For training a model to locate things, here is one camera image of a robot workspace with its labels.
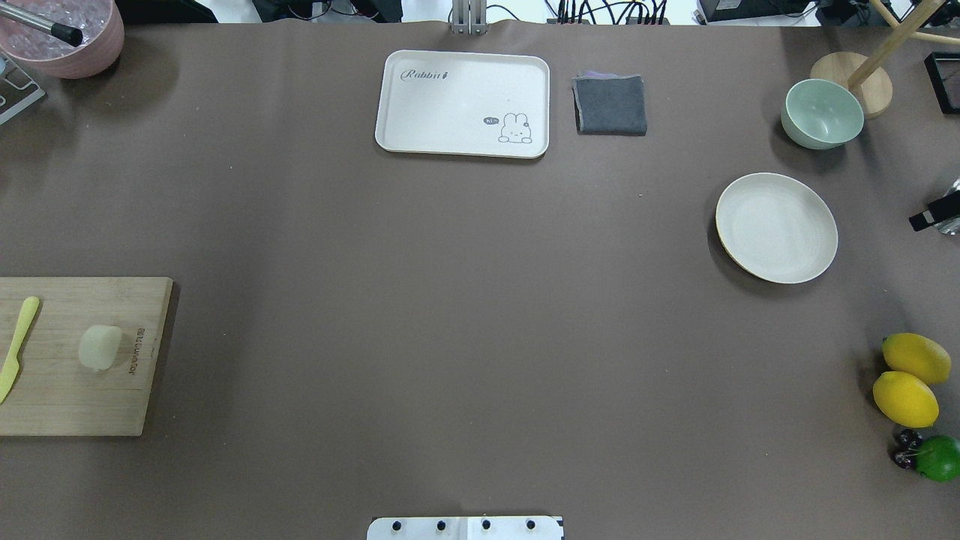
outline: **white food piece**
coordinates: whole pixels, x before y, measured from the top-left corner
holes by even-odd
[[[96,370],[105,370],[113,365],[120,350],[123,331],[119,327],[93,325],[80,338],[80,363]]]

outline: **ice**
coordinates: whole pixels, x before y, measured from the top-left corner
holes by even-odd
[[[15,0],[11,4],[39,13],[60,24],[79,28],[84,32],[84,40],[80,47],[75,48],[39,30],[11,21],[3,21],[4,28],[10,32],[7,46],[11,52],[31,60],[59,58],[86,46],[107,26],[111,6],[111,2],[104,0],[40,0],[35,3]]]

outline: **mint green bowl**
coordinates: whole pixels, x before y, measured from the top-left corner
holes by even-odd
[[[806,79],[786,93],[780,123],[797,144],[827,150],[860,135],[863,109],[853,94],[837,83]]]

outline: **yellow knife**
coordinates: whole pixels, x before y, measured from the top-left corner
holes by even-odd
[[[7,359],[4,360],[3,369],[0,369],[0,404],[7,399],[7,394],[13,387],[13,381],[16,380],[16,374],[20,371],[20,362],[16,357],[20,354],[23,338],[27,336],[27,329],[34,322],[38,307],[40,307],[40,299],[36,296],[24,300],[23,306],[20,307],[20,316],[16,318],[16,330],[13,331],[10,350],[7,351]]]

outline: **gray cloth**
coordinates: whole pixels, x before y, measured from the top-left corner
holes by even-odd
[[[573,101],[582,134],[647,135],[639,75],[587,72],[573,79]]]

